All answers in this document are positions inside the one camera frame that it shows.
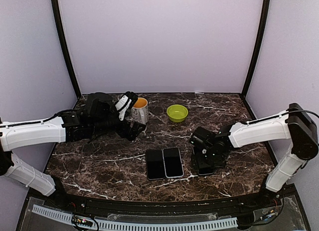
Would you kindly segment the white-edged smartphone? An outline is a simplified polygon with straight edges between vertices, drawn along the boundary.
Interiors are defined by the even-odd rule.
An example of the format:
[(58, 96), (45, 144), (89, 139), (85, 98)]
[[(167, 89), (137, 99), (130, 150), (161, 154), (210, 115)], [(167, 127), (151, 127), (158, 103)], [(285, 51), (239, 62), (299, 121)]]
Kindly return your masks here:
[(212, 174), (214, 174), (214, 169), (212, 169), (212, 168), (199, 169), (199, 171), (198, 171), (199, 176), (207, 176), (207, 175), (212, 175)]

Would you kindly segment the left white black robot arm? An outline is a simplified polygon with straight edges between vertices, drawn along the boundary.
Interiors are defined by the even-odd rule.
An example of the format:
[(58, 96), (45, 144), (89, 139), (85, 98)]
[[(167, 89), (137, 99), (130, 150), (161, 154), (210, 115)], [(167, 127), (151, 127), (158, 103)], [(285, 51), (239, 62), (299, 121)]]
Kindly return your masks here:
[(133, 141), (145, 130), (140, 122), (125, 119), (127, 111), (137, 103), (138, 96), (126, 92), (118, 101), (102, 92), (87, 96), (85, 105), (68, 109), (46, 119), (0, 124), (0, 174), (50, 197), (60, 209), (70, 205), (59, 178), (44, 174), (21, 160), (14, 149), (44, 143), (69, 143), (84, 139), (94, 140), (109, 131)]

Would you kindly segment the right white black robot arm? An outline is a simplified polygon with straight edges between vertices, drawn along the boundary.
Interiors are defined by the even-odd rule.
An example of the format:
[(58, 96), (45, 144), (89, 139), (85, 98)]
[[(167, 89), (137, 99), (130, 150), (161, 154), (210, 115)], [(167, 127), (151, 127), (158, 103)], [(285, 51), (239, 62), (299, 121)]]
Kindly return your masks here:
[(278, 114), (223, 126), (217, 133), (197, 127), (189, 142), (196, 149), (194, 156), (198, 169), (201, 170), (203, 165), (212, 169), (223, 168), (229, 153), (246, 145), (290, 140), (285, 156), (266, 177), (265, 189), (254, 198), (257, 207), (265, 208), (273, 201), (273, 193), (277, 193), (288, 179), (319, 153), (318, 128), (311, 115), (312, 111), (291, 103), (288, 109)]

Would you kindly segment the white mug orange inside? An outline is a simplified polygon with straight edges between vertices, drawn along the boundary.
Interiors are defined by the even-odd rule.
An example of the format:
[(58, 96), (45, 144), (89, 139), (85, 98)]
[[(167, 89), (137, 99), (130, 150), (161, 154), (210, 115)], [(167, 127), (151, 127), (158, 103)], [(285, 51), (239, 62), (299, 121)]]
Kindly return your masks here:
[(148, 101), (139, 97), (131, 109), (132, 119), (141, 124), (147, 124), (149, 120)]

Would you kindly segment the green bowl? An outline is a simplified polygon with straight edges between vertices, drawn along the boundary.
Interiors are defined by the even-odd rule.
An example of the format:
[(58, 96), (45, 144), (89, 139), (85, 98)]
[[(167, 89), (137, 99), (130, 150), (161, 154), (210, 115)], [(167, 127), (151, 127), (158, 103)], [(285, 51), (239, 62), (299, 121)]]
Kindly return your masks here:
[(174, 104), (167, 108), (166, 113), (170, 121), (180, 123), (187, 118), (188, 109), (183, 105)]

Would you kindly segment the small circuit board with leds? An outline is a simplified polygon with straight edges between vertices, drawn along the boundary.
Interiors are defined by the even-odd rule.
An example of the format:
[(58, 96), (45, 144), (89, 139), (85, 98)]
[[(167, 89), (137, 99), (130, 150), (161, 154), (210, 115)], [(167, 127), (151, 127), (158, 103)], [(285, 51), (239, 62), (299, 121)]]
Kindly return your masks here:
[(93, 222), (90, 219), (80, 216), (72, 216), (71, 223), (76, 227), (92, 227)]

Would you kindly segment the black front table rail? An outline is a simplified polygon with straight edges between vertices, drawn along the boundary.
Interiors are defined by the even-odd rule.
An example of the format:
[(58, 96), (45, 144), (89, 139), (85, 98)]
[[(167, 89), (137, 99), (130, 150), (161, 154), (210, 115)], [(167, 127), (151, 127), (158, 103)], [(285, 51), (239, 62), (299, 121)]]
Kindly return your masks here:
[(181, 216), (216, 213), (218, 216), (245, 216), (253, 211), (282, 204), (281, 193), (262, 196), (260, 193), (232, 198), (192, 202), (129, 202), (62, 194), (46, 197), (57, 208), (78, 214), (106, 217), (110, 214), (145, 216)]

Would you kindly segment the left black frame post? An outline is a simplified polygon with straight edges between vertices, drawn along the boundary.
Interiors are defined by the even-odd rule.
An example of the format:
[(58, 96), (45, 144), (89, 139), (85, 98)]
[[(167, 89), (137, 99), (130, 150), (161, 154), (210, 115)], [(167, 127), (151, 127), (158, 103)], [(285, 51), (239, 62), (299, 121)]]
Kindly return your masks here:
[(67, 41), (65, 37), (65, 32), (63, 28), (62, 17), (61, 17), (61, 12), (59, 7), (59, 1), (51, 0), (51, 6), (52, 6), (55, 26), (56, 26), (56, 30), (58, 34), (58, 39), (59, 39), (62, 55), (65, 61), (65, 65), (67, 68), (68, 76), (70, 78), (74, 93), (77, 99), (79, 99), (82, 96), (82, 94), (81, 94), (80, 87), (75, 75), (75, 71), (73, 68), (73, 64), (71, 61), (71, 57), (70, 57), (70, 53), (69, 53), (69, 49), (68, 49), (68, 45), (67, 45)]

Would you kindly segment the black frame post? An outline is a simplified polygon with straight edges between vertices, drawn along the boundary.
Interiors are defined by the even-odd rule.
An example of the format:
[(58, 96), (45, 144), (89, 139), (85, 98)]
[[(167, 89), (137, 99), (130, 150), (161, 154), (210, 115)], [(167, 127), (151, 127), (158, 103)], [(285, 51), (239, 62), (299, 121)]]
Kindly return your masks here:
[(58, 34), (58, 39), (59, 39), (62, 55), (65, 61), (65, 65), (67, 68), (68, 76), (70, 78), (74, 93), (77, 99), (79, 99), (82, 96), (82, 94), (81, 94), (80, 87), (75, 75), (75, 71), (73, 68), (73, 64), (71, 61), (71, 57), (70, 57), (70, 53), (69, 53), (69, 49), (68, 49), (68, 45), (67, 45), (67, 41), (65, 37), (65, 32), (63, 28), (62, 17), (61, 17), (61, 12), (59, 7), (59, 1), (51, 0), (51, 6), (52, 6), (55, 26), (56, 26), (56, 30)]
[(264, 32), (266, 28), (266, 23), (267, 23), (267, 17), (268, 17), (268, 12), (269, 12), (269, 6), (270, 6), (270, 0), (263, 0), (262, 2), (262, 9), (261, 9), (261, 14), (260, 14), (260, 20), (259, 20), (259, 26), (257, 30), (257, 35), (256, 35), (256, 40), (255, 40), (255, 45), (251, 57), (251, 61), (249, 64), (248, 72), (246, 75), (246, 79), (244, 82), (243, 89), (241, 91), (241, 96), (242, 99), (246, 99), (253, 75), (256, 69), (258, 57), (260, 54), (262, 42), (263, 42), (263, 37), (264, 37)]

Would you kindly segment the right black frame post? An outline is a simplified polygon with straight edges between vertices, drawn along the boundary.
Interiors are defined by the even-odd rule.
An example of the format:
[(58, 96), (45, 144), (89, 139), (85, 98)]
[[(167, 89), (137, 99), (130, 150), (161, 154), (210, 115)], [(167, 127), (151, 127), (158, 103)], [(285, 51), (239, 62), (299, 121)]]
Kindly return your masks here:
[(246, 79), (244, 82), (243, 89), (241, 91), (241, 96), (242, 99), (246, 99), (253, 75), (256, 69), (258, 57), (260, 54), (262, 42), (263, 42), (263, 37), (264, 37), (264, 32), (266, 28), (266, 23), (267, 23), (267, 17), (268, 17), (268, 12), (269, 12), (269, 6), (270, 6), (270, 0), (263, 0), (262, 2), (262, 9), (261, 9), (261, 14), (260, 14), (260, 20), (259, 20), (259, 26), (257, 30), (257, 35), (256, 35), (256, 40), (255, 40), (255, 45), (251, 57), (251, 61), (249, 64), (248, 72), (246, 75)]

